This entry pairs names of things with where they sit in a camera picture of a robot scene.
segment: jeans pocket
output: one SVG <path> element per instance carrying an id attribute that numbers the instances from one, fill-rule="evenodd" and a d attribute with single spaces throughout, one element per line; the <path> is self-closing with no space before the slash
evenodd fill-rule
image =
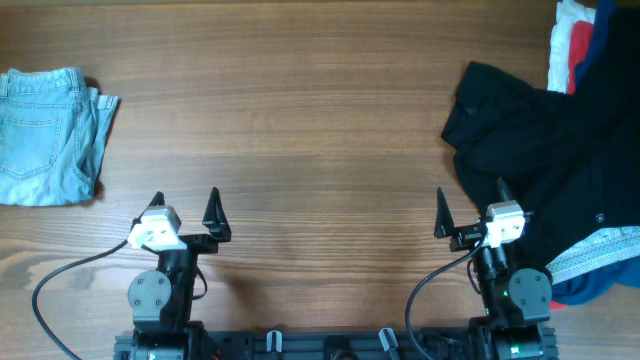
<path id="1" fill-rule="evenodd" d="M 0 117 L 0 173 L 26 180 L 48 171 L 58 155 L 60 122 Z"/>

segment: belt loop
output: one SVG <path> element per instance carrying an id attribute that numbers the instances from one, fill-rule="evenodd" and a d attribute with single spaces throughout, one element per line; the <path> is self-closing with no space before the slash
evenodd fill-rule
<path id="1" fill-rule="evenodd" d="M 6 98 L 9 96 L 9 75 L 2 74 L 2 80 L 0 80 L 0 97 Z"/>
<path id="2" fill-rule="evenodd" d="M 71 75 L 71 88 L 73 92 L 80 92 L 78 85 L 78 70 L 75 68 L 69 69 L 69 74 Z"/>

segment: red cloth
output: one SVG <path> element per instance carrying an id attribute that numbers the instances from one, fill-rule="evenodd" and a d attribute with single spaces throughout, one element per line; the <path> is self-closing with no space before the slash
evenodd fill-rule
<path id="1" fill-rule="evenodd" d="M 589 51 L 591 36 L 593 35 L 593 24 L 586 21 L 578 21 L 571 29 L 571 40 L 569 42 L 569 87 L 568 94 L 576 92 L 576 65 L 583 62 Z"/>

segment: wooden tabletop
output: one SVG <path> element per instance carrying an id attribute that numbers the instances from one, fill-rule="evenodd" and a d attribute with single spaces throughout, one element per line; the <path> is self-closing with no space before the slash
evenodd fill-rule
<path id="1" fill-rule="evenodd" d="M 410 291 L 453 260 L 432 236 L 436 188 L 477 211 L 440 132 L 471 60 L 546 86 L 554 2 L 257 3 L 0 8 L 0 70 L 81 67 L 122 102 L 94 201 L 0 207 L 0 359 L 64 358 L 35 321 L 38 281 L 126 238 L 165 193 L 200 224 L 212 186 L 233 241 L 202 256 L 209 330 L 404 327 Z M 126 292 L 153 256 L 126 247 L 42 291 L 81 357 L 131 332 Z M 638 291 L 553 314 L 562 359 L 629 359 Z M 482 302 L 458 267 L 428 285 L 415 326 L 465 326 Z"/>

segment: jeans waistband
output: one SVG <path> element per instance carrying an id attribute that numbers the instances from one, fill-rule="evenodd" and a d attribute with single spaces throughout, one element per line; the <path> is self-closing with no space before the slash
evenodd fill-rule
<path id="1" fill-rule="evenodd" d="M 78 68 L 29 74 L 11 69 L 0 78 L 0 97 L 7 97 L 9 94 L 39 94 L 61 88 L 80 92 L 85 86 L 84 75 Z"/>

